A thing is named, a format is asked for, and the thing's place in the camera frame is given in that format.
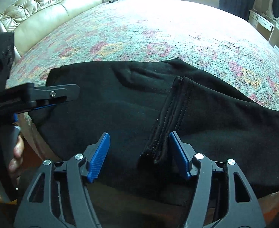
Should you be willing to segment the left hand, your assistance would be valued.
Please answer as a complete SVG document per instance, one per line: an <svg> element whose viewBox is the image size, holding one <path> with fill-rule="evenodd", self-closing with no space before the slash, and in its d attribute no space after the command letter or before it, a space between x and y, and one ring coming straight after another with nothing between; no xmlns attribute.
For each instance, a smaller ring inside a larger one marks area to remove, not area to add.
<svg viewBox="0 0 279 228"><path fill-rule="evenodd" d="M13 157L8 164L8 173L14 185L17 185L20 177L21 165L23 162L24 141L19 135L15 147L13 148Z"/></svg>

